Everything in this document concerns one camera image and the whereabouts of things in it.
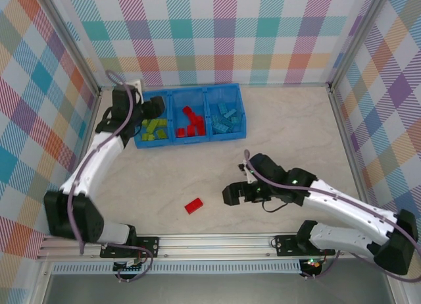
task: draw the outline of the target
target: red lego brick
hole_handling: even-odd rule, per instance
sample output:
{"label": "red lego brick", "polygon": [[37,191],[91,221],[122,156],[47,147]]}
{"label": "red lego brick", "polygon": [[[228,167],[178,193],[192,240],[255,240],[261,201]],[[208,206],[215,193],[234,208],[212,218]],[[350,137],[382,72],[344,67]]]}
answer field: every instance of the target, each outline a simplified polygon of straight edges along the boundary
{"label": "red lego brick", "polygon": [[196,116],[196,125],[199,125],[200,123],[204,123],[204,121],[203,121],[203,116],[201,116],[201,115],[197,115]]}
{"label": "red lego brick", "polygon": [[177,129],[177,138],[184,138],[186,136],[186,129],[185,128],[178,128]]}
{"label": "red lego brick", "polygon": [[188,125],[187,126],[187,136],[194,136],[195,135],[195,126]]}
{"label": "red lego brick", "polygon": [[205,136],[206,135],[206,130],[205,130],[204,125],[198,125],[197,126],[197,135],[199,135],[199,136]]}
{"label": "red lego brick", "polygon": [[196,114],[193,111],[188,114],[188,117],[189,117],[189,120],[190,120],[190,124],[191,125],[196,125],[197,124],[197,117],[196,117]]}
{"label": "red lego brick", "polygon": [[187,204],[184,208],[186,209],[187,213],[191,214],[194,211],[196,211],[198,208],[201,208],[202,206],[203,206],[202,200],[197,198],[197,199],[194,199],[189,204]]}
{"label": "red lego brick", "polygon": [[189,107],[188,105],[186,105],[184,108],[183,108],[183,113],[185,114],[185,115],[189,115],[190,113],[192,113],[193,111],[191,110],[191,107]]}

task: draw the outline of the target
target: blue plastic bin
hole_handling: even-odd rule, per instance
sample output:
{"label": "blue plastic bin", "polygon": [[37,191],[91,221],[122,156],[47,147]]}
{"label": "blue plastic bin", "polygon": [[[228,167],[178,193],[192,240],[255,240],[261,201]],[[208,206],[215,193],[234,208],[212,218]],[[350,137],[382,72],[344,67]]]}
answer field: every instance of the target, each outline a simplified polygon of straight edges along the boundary
{"label": "blue plastic bin", "polygon": [[[168,120],[168,126],[164,128],[168,139],[157,139],[154,133],[156,140],[142,141],[142,134],[146,133],[146,128],[142,127],[140,133],[134,137],[137,148],[224,141],[245,138],[247,135],[247,121],[238,84],[146,91],[143,94],[146,100],[156,95],[164,98],[165,112],[160,118]],[[231,117],[224,118],[224,115],[220,113],[219,103],[224,103],[228,112],[235,109],[234,116],[237,120],[230,124],[230,131],[224,134],[217,134],[212,129],[212,116],[213,119],[217,117],[221,122],[231,121]],[[186,106],[189,106],[196,115],[203,117],[206,128],[205,136],[198,136],[195,128],[196,136],[177,138],[177,129],[184,128],[187,135],[187,126],[190,125],[188,116],[183,112],[183,108]]]}
{"label": "blue plastic bin", "polygon": [[[156,128],[153,135],[155,136],[154,141],[142,141],[142,135],[146,133],[147,127],[142,126],[141,130],[138,134],[134,136],[134,142],[137,148],[147,148],[147,147],[159,147],[165,145],[172,145],[174,140],[174,130],[172,129],[172,114],[171,114],[171,100],[170,100],[170,93],[168,90],[157,90],[157,91],[146,91],[143,93],[144,100],[150,100],[150,98],[155,96],[161,96],[164,99],[165,103],[165,111],[161,114],[159,118],[166,118],[167,119],[167,127],[166,128]],[[156,131],[163,129],[167,139],[158,139],[156,135]]]}

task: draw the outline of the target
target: white power outlet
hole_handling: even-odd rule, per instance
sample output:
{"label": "white power outlet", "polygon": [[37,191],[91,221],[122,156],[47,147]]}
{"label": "white power outlet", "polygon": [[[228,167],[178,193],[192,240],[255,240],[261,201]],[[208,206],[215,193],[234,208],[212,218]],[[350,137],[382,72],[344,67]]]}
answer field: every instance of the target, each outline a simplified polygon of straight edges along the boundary
{"label": "white power outlet", "polygon": [[[145,89],[145,84],[143,82],[143,79],[137,79],[137,80],[134,80],[132,82],[127,82],[127,84],[130,85],[130,86],[135,86],[137,88],[138,92],[140,93],[140,95],[143,98],[143,91]],[[139,96],[136,95],[136,103],[139,102],[138,99],[139,99]]]}
{"label": "white power outlet", "polygon": [[139,92],[142,92],[143,89],[143,80],[142,79],[137,79],[134,80],[132,82],[127,82],[128,85],[131,86],[135,86],[137,88],[137,90],[139,90]]}

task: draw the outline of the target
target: colorful plaid panel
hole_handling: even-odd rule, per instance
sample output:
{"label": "colorful plaid panel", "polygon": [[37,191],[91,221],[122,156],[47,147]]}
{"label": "colorful plaid panel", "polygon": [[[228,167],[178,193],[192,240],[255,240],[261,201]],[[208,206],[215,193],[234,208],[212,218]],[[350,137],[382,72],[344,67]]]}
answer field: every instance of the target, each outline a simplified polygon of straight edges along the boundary
{"label": "colorful plaid panel", "polygon": [[96,75],[148,86],[325,82],[355,11],[355,0],[71,0],[70,18],[55,1],[79,44],[72,20],[82,23]]}
{"label": "colorful plaid panel", "polygon": [[421,231],[421,0],[388,0],[338,99],[371,203]]}
{"label": "colorful plaid panel", "polygon": [[0,31],[0,303],[15,304],[47,233],[43,196],[76,167],[94,96],[36,0],[0,0]]}
{"label": "colorful plaid panel", "polygon": [[331,82],[333,77],[335,76],[336,70],[339,64],[342,62],[343,56],[348,51],[349,46],[352,44],[355,37],[355,33],[358,31],[360,27],[360,23],[362,19],[364,18],[364,16],[366,15],[367,11],[369,10],[372,1],[373,0],[365,0],[364,5],[362,6],[360,12],[358,13],[357,19],[355,19],[353,27],[349,30],[348,36],[342,45],[339,55],[337,56],[334,67],[332,68],[330,72],[328,82]]}

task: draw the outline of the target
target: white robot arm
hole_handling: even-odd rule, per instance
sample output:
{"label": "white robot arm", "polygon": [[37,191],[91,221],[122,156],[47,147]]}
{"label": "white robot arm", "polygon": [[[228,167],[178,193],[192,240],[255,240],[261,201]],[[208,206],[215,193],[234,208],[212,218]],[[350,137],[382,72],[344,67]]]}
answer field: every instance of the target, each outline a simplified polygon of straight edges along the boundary
{"label": "white robot arm", "polygon": [[[132,101],[136,101],[137,88],[129,86],[129,89]],[[80,234],[78,240],[84,243],[133,245],[136,241],[136,229],[127,224],[104,220],[93,201],[97,197],[98,188],[105,174],[130,138],[134,136],[135,130],[141,127],[144,119],[159,117],[164,108],[164,101],[160,96],[152,97],[149,101],[140,99],[139,103],[132,107],[130,120],[122,127],[130,113],[130,102],[123,86],[114,88],[112,107],[105,111],[102,121],[97,125],[87,155],[59,191],[48,191],[44,196],[51,235],[77,238],[71,226],[70,217],[73,216]],[[115,135],[117,129],[121,127],[121,131]],[[70,206],[72,215],[69,216],[67,203],[70,194],[72,194]]]}
{"label": "white robot arm", "polygon": [[[401,210],[395,214],[373,207],[341,193],[303,169],[285,171],[267,155],[256,154],[249,162],[256,171],[251,170],[247,161],[239,165],[247,181],[236,182],[225,188],[222,192],[225,204],[238,205],[239,200],[243,199],[245,202],[264,205],[265,201],[277,197],[285,203],[324,211],[350,228],[332,227],[313,220],[304,221],[295,237],[303,252],[315,249],[348,251],[372,259],[389,272],[400,275],[408,272],[414,246],[391,224],[399,225],[418,241],[415,216],[412,213]],[[287,189],[268,184],[258,178],[257,174],[276,184],[285,185]]]}

